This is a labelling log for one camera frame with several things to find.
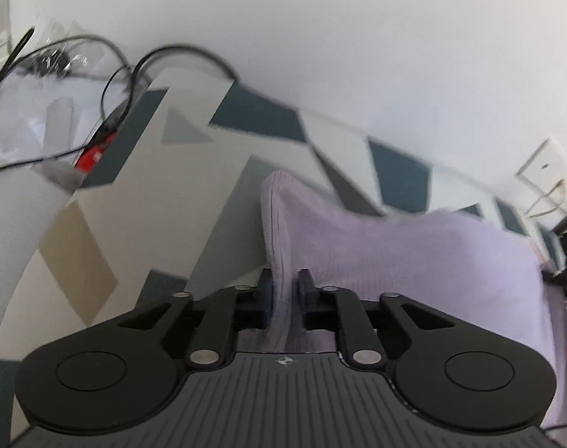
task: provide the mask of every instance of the geometric patterned wall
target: geometric patterned wall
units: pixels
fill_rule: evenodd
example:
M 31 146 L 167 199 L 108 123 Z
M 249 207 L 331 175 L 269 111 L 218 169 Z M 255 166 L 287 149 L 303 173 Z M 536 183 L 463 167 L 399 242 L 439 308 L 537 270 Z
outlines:
M 242 85 L 166 70 L 42 240 L 0 327 L 0 447 L 26 426 L 13 396 L 36 347 L 186 288 L 254 283 L 266 264 L 259 190 L 285 169 L 372 216 L 449 208 L 561 263 L 552 233 L 441 167 Z

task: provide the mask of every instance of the ridged gray surface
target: ridged gray surface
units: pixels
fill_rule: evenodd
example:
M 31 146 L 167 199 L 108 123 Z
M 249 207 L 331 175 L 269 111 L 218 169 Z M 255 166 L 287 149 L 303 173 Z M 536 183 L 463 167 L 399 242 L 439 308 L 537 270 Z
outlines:
M 555 448 L 536 428 L 476 436 L 412 413 L 386 379 L 336 354 L 237 354 L 190 376 L 157 416 L 112 434 L 73 437 L 33 428 L 16 448 Z

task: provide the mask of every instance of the purple cloth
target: purple cloth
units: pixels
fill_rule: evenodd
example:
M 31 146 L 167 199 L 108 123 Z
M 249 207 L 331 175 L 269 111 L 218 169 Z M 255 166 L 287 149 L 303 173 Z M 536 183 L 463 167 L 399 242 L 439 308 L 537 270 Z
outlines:
M 269 328 L 243 337 L 241 348 L 335 350 L 332 333 L 301 326 L 294 282 L 308 268 L 317 286 L 348 288 L 365 300 L 398 292 L 533 348 L 558 379 L 543 425 L 567 423 L 565 298 L 542 283 L 525 240 L 461 212 L 356 215 L 282 171 L 265 180 L 261 209 L 275 308 Z M 555 435 L 567 446 L 567 430 Z

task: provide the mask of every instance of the black wire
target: black wire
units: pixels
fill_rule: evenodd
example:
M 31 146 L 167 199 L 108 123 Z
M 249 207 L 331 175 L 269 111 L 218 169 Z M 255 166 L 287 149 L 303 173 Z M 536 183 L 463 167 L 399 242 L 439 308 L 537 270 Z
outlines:
M 49 49 L 49 48 L 52 48 L 52 47 L 56 47 L 61 43 L 68 42 L 68 41 L 74 41 L 74 40 L 91 40 L 91 41 L 99 41 L 100 43 L 104 43 L 106 46 L 108 46 L 115 53 L 115 56 L 117 57 L 117 59 L 121 63 L 121 66 L 109 78 L 109 80 L 105 84 L 105 88 L 103 89 L 103 93 L 101 95 L 100 112 L 101 112 L 101 117 L 103 118 L 103 124 L 106 121 L 105 105 L 104 105 L 105 95 L 107 93 L 107 90 L 109 89 L 109 86 L 111 85 L 111 82 L 115 79 L 117 74 L 120 73 L 120 71 L 122 71 L 122 70 L 127 71 L 127 77 L 128 77 L 128 80 L 129 80 L 129 85 L 128 85 L 128 88 L 129 88 L 128 91 L 129 92 L 128 92 L 128 98 L 127 98 L 127 101 L 126 101 L 126 106 L 124 107 L 124 110 L 121 113 L 120 117 L 117 119 L 117 121 L 113 125 L 112 131 L 118 130 L 121 127 L 123 122 L 126 120 L 126 117 L 129 114 L 130 110 L 132 109 L 132 106 L 133 106 L 133 103 L 134 103 L 134 98 L 135 98 L 135 89 L 136 89 L 136 85 L 138 83 L 139 76 L 142 75 L 147 81 L 149 80 L 148 77 L 146 76 L 146 74 L 144 73 L 144 71 L 142 70 L 144 65 L 151 58 L 153 58 L 153 56 L 155 56 L 159 53 L 186 52 L 186 53 L 192 53 L 192 54 L 200 55 L 200 56 L 210 60 L 215 65 L 217 65 L 217 67 L 219 67 L 222 70 L 222 72 L 226 75 L 226 77 L 228 77 L 229 79 L 232 79 L 234 82 L 239 81 L 238 73 L 227 62 L 225 62 L 221 57 L 219 57 L 218 55 L 215 55 L 214 53 L 212 53 L 212 52 L 210 52 L 206 49 L 203 49 L 201 47 L 197 47 L 195 45 L 188 45 L 188 44 L 173 44 L 173 45 L 166 45 L 166 46 L 163 46 L 163 47 L 158 47 L 157 49 L 154 49 L 151 52 L 148 52 L 147 55 L 143 56 L 138 61 L 138 63 L 135 65 L 134 70 L 132 72 L 130 72 L 130 65 L 128 64 L 126 56 L 124 56 L 124 54 L 121 52 L 121 50 L 111 40 L 108 40 L 107 38 L 103 38 L 103 37 L 100 37 L 99 35 L 93 35 L 93 34 L 76 35 L 74 37 L 62 38 L 61 40 L 57 40 L 57 41 L 52 42 L 48 45 L 45 45 L 45 46 L 43 46 L 43 47 L 41 47 L 37 50 L 34 50 L 33 52 L 30 52 L 27 55 L 24 55 L 20 59 L 16 59 L 16 56 L 20 53 L 22 48 L 24 48 L 24 45 L 26 45 L 26 42 L 32 36 L 33 32 L 34 32 L 34 29 L 32 28 L 27 32 L 26 35 L 24 35 L 22 40 L 18 43 L 16 48 L 12 51 L 10 57 L 7 59 L 6 64 L 4 64 L 2 70 L 0 71 L 0 85 L 3 82 L 3 80 L 17 66 L 19 66 L 22 62 L 31 58 L 32 56 L 37 55 L 42 50 L 46 50 L 46 49 Z M 29 159 L 29 160 L 21 160 L 21 161 L 16 161 L 16 162 L 8 163 L 8 164 L 5 164 L 5 165 L 1 165 L 0 166 L 0 172 L 11 169 L 11 168 L 22 167 L 22 166 L 25 166 L 25 165 L 38 164 L 38 163 L 44 162 L 45 160 L 56 160 L 56 159 L 63 158 L 63 157 L 68 156 L 68 155 L 73 155 L 74 153 L 78 153 L 78 152 L 81 152 L 83 150 L 87 150 L 89 148 L 92 148 L 93 146 L 96 146 L 100 143 L 103 143 L 103 142 L 105 142 L 105 139 L 109 135 L 109 133 L 111 133 L 110 130 L 106 130 L 104 128 L 103 124 L 101 125 L 99 132 L 97 132 L 96 135 L 88 143 L 85 143 L 82 146 L 79 146 L 77 148 L 73 148 L 71 150 L 67 150 L 67 151 L 62 152 L 62 153 L 57 153 L 55 155 L 50 155 L 50 156 L 45 156 L 45 157 L 41 156 L 41 157 L 38 157 L 38 158 L 33 158 L 33 159 Z
M 201 57 L 204 57 L 205 59 L 211 61 L 213 64 L 219 67 L 221 71 L 224 73 L 224 75 L 229 79 L 232 79 L 234 82 L 240 81 L 240 76 L 238 76 L 238 73 L 234 70 L 234 68 L 230 64 L 228 64 L 221 57 L 214 54 L 210 50 L 203 49 L 202 47 L 197 47 L 196 45 L 188 45 L 188 44 L 172 44 L 151 50 L 151 52 L 147 53 L 147 55 L 145 55 L 144 57 L 142 57 L 142 59 L 138 61 L 138 64 L 136 64 L 136 66 L 134 67 L 132 74 L 133 75 L 138 74 L 141 71 L 142 67 L 153 56 L 163 52 L 169 52 L 169 53 L 184 52 L 184 53 L 192 53 L 192 54 L 200 55 Z
M 46 49 L 49 49 L 49 48 L 52 48 L 52 47 L 57 47 L 61 43 L 65 43 L 65 42 L 69 42 L 69 41 L 75 41 L 75 40 L 90 40 L 90 41 L 98 41 L 100 43 L 104 43 L 106 46 L 109 47 L 109 49 L 112 50 L 112 52 L 114 52 L 115 56 L 120 61 L 121 66 L 120 66 L 119 70 L 126 69 L 129 76 L 130 76 L 130 65 L 128 64 L 126 56 L 123 54 L 123 52 L 121 52 L 119 47 L 117 47 L 111 40 L 108 40 L 107 38 L 100 37 L 99 35 L 93 35 L 93 34 L 76 35 L 74 37 L 62 38 L 61 40 L 57 40 L 57 41 L 52 42 L 50 44 L 44 45 L 44 46 L 40 47 L 39 49 L 34 50 L 33 52 L 30 52 L 27 55 L 24 55 L 19 59 L 16 59 L 16 56 L 24 48 L 27 41 L 30 39 L 30 37 L 32 37 L 33 33 L 34 33 L 34 29 L 31 28 L 27 32 L 27 34 L 24 35 L 24 37 L 20 40 L 20 42 L 18 43 L 16 48 L 12 51 L 12 53 L 8 57 L 6 63 L 1 68 L 0 85 L 3 82 L 3 80 L 13 70 L 17 66 L 19 66 L 22 62 L 24 62 L 25 60 L 31 58 L 34 55 L 37 55 L 39 52 L 41 52 L 43 50 L 46 50 Z M 130 106 L 132 106 L 131 103 L 133 102 L 133 93 L 134 93 L 134 89 L 130 88 L 129 89 L 129 97 L 128 97 L 128 102 L 130 103 Z M 124 112 L 121 113 L 120 118 L 118 118 L 118 120 L 115 124 L 116 128 L 119 127 L 121 125 L 121 123 L 123 123 L 123 121 L 126 119 L 127 112 L 129 112 L 129 109 L 127 109 L 127 110 L 124 109 Z M 0 172 L 11 169 L 11 168 L 22 167 L 22 166 L 25 166 L 25 165 L 38 164 L 38 163 L 44 162 L 45 160 L 57 160 L 59 158 L 65 157 L 65 156 L 73 155 L 75 153 L 81 152 L 83 150 L 86 150 L 88 148 L 91 148 L 93 146 L 96 146 L 100 143 L 105 142 L 105 139 L 106 139 L 107 136 L 108 136 L 108 133 L 103 131 L 103 133 L 100 133 L 100 134 L 98 134 L 98 136 L 93 137 L 93 139 L 91 139 L 88 143 L 85 143 L 85 144 L 78 146 L 76 148 L 72 148 L 70 150 L 66 150 L 66 151 L 61 152 L 61 153 L 56 153 L 54 155 L 41 156 L 41 157 L 38 157 L 38 158 L 32 158 L 32 159 L 28 159 L 28 160 L 19 160 L 19 161 L 16 161 L 16 162 L 11 162 L 11 163 L 8 163 L 8 164 L 1 165 L 0 166 Z
M 32 34 L 34 34 L 34 27 L 31 27 L 28 30 L 28 32 L 26 32 L 24 34 L 24 37 L 22 37 L 20 39 L 20 41 L 18 42 L 18 44 L 16 45 L 14 50 L 12 50 L 12 52 L 8 56 L 7 60 L 4 62 L 3 66 L 1 67 L 1 70 L 0 70 L 0 85 L 3 82 L 3 79 L 5 79 L 4 76 L 8 72 L 8 69 L 12 66 L 14 61 L 18 58 L 18 54 L 20 52 L 22 52 L 22 49 L 24 49 L 24 47 L 26 46 L 26 44 L 30 40 L 30 38 L 32 37 Z
M 120 73 L 120 71 L 124 70 L 125 67 L 122 65 L 118 70 L 116 70 L 111 77 L 109 78 L 109 80 L 107 81 L 107 83 L 105 84 L 105 87 L 103 88 L 103 92 L 100 95 L 100 118 L 101 118 L 101 122 L 104 123 L 105 121 L 107 121 L 107 114 L 105 112 L 105 95 L 107 94 L 107 91 L 109 89 L 109 86 L 111 85 L 111 82 L 115 79 L 115 77 L 117 76 L 117 74 Z

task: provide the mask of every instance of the plastic bag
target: plastic bag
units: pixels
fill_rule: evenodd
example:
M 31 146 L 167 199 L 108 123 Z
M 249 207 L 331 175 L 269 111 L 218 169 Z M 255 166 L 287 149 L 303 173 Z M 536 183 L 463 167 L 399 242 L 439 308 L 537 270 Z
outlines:
M 0 88 L 0 161 L 69 149 L 75 133 L 74 101 L 59 93 L 57 77 L 9 76 Z
M 43 31 L 37 47 L 49 45 L 57 40 L 87 32 L 76 22 L 66 31 L 63 25 L 51 21 Z M 55 75 L 64 77 L 69 74 L 86 76 L 105 55 L 103 44 L 97 41 L 68 41 L 49 49 L 42 50 L 25 63 L 25 67 L 37 76 Z

